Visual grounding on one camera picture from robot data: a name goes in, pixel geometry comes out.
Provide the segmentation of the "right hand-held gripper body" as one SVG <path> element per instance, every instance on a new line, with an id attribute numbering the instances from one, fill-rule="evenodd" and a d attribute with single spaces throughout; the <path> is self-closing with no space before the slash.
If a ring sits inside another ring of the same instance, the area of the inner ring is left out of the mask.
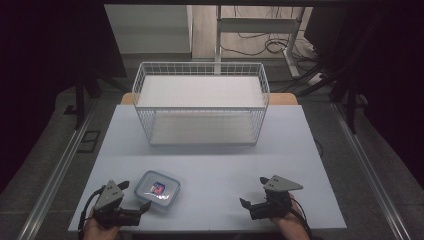
<path id="1" fill-rule="evenodd" d="M 252 220 L 285 217 L 289 213 L 296 215 L 292 209 L 292 202 L 289 192 L 300 190 L 302 185 L 273 175 L 266 185 L 263 185 L 265 191 L 265 202 L 251 205 L 249 210 Z"/>

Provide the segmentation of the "white metal desk frame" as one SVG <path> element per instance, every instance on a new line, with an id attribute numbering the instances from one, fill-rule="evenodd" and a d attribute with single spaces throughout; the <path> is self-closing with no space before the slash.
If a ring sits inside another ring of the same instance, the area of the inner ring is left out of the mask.
<path id="1" fill-rule="evenodd" d="M 293 59 L 293 49 L 302 24 L 305 7 L 301 7 L 295 18 L 265 19 L 265 18 L 223 18 L 222 6 L 216 7 L 216 45 L 214 61 L 221 61 L 221 34 L 222 33 L 268 33 L 288 34 L 289 41 L 283 50 L 288 69 L 294 79 L 300 78 L 300 73 Z"/>

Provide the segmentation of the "grey metal floor rail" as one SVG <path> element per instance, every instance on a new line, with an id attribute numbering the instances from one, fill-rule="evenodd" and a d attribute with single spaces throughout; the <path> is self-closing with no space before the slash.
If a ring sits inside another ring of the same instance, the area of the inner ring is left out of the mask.
<path id="1" fill-rule="evenodd" d="M 97 100 L 90 100 L 88 102 L 85 119 L 82 121 L 80 127 L 74 131 L 67 147 L 65 148 L 61 158 L 56 164 L 25 224 L 23 225 L 17 240 L 34 240 L 37 236 L 77 151 L 78 145 L 82 141 L 83 135 L 92 120 L 97 103 Z"/>
<path id="2" fill-rule="evenodd" d="M 346 139 L 364 172 L 364 176 L 368 182 L 368 185 L 370 186 L 394 237 L 396 240 L 412 240 L 411 235 L 409 234 L 396 205 L 380 181 L 374 167 L 368 158 L 368 155 L 366 154 L 363 146 L 359 141 L 359 138 L 349 128 L 347 124 L 347 115 L 344 113 L 343 107 L 336 103 L 331 103 L 331 107 L 337 116 L 342 131 L 345 134 Z"/>

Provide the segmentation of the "white cabinet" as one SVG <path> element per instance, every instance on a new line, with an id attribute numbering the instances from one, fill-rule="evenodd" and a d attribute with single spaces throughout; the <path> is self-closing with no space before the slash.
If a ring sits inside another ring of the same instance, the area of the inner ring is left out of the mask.
<path id="1" fill-rule="evenodd" d="M 104 5 L 121 54 L 192 52 L 191 5 Z"/>

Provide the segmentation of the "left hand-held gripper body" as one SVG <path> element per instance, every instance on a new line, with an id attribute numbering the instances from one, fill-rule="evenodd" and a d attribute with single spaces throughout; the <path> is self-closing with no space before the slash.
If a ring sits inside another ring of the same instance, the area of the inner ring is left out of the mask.
<path id="1" fill-rule="evenodd" d="M 139 224 L 141 218 L 139 210 L 128 210 L 120 207 L 124 197 L 123 191 L 118 188 L 118 184 L 110 180 L 96 201 L 93 218 L 103 228 L 137 226 Z"/>

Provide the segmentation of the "tan wooden board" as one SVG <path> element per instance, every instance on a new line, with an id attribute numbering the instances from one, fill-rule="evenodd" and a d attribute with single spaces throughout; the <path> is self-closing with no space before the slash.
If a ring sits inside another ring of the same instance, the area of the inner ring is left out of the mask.
<path id="1" fill-rule="evenodd" d="M 132 94 L 126 93 L 121 99 L 121 105 L 131 105 Z M 292 93 L 271 93 L 269 99 L 270 105 L 297 105 L 298 101 Z"/>

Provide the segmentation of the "person's right hand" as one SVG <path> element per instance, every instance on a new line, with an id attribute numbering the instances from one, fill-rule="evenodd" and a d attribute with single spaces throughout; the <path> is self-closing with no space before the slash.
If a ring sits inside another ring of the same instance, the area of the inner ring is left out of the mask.
<path id="1" fill-rule="evenodd" d="M 285 240 L 310 240 L 302 221 L 298 218 L 298 215 L 303 216 L 303 213 L 299 209 L 294 196 L 290 195 L 290 198 L 292 209 L 296 212 L 296 215 L 289 213 L 285 217 L 271 218 L 270 221 L 276 225 Z"/>

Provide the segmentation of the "black metal stand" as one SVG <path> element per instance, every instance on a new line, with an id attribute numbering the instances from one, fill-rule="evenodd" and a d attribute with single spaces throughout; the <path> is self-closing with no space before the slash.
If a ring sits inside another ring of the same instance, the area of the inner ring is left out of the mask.
<path id="1" fill-rule="evenodd" d="M 76 125 L 75 129 L 78 130 L 84 120 L 86 119 L 85 111 L 85 93 L 88 93 L 90 98 L 97 99 L 102 95 L 102 90 L 98 83 L 102 80 L 112 87 L 120 90 L 123 93 L 128 93 L 129 88 L 119 83 L 114 78 L 106 75 L 98 69 L 89 69 L 86 73 L 82 73 L 75 81 L 75 98 L 76 98 Z"/>
<path id="2" fill-rule="evenodd" d="M 347 96 L 347 113 L 345 122 L 348 126 L 348 129 L 353 134 L 356 133 L 355 109 L 357 106 L 357 79 L 355 78 L 355 73 L 357 72 L 360 57 L 363 55 L 368 42 L 374 35 L 382 19 L 383 14 L 379 11 L 376 11 L 372 15 L 372 18 L 369 20 L 366 28 L 360 34 L 358 45 L 354 48 L 351 56 L 339 71 L 325 77 L 323 80 L 320 80 L 318 83 L 306 88 L 305 90 L 294 93 L 295 97 L 304 97 L 324 86 L 329 85 L 332 82 L 336 82 L 335 86 L 329 94 L 329 99 L 331 102 L 340 102 L 344 96 Z"/>

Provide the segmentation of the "white power strip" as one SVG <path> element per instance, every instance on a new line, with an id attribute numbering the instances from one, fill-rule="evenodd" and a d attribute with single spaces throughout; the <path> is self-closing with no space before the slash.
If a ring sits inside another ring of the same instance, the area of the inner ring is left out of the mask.
<path id="1" fill-rule="evenodd" d="M 324 77 L 325 77 L 325 75 L 323 73 L 317 73 L 307 82 L 307 85 L 313 86 L 313 85 L 317 84 L 318 82 L 320 82 Z"/>

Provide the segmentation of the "person's left hand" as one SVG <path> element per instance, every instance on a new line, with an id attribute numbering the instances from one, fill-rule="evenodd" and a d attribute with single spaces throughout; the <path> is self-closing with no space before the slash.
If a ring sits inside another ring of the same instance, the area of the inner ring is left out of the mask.
<path id="1" fill-rule="evenodd" d="M 119 231 L 118 226 L 105 229 L 91 218 L 84 225 L 83 240 L 115 240 Z"/>

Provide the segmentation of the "clear plastic food container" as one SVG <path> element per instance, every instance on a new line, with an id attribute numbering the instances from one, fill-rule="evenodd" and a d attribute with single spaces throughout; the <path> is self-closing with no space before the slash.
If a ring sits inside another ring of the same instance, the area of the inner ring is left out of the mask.
<path id="1" fill-rule="evenodd" d="M 151 201 L 158 209 L 169 209 L 177 198 L 181 184 L 157 171 L 147 171 L 137 183 L 134 194 L 141 202 Z"/>

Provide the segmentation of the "black rectangular floor frame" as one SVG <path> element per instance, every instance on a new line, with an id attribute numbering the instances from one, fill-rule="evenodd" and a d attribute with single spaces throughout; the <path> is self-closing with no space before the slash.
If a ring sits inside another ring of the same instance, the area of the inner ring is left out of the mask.
<path id="1" fill-rule="evenodd" d="M 87 130 L 78 146 L 78 153 L 93 153 L 100 137 L 100 130 Z"/>

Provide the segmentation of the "dark curtain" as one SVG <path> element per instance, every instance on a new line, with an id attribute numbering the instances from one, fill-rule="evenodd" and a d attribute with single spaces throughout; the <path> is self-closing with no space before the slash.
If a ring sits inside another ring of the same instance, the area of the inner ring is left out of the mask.
<path id="1" fill-rule="evenodd" d="M 347 62 L 376 8 L 315 7 L 305 37 L 334 70 Z M 424 188 L 424 0 L 390 0 L 350 73 L 365 114 Z"/>
<path id="2" fill-rule="evenodd" d="M 106 0 L 0 0 L 0 193 L 55 109 L 97 72 L 126 75 Z"/>

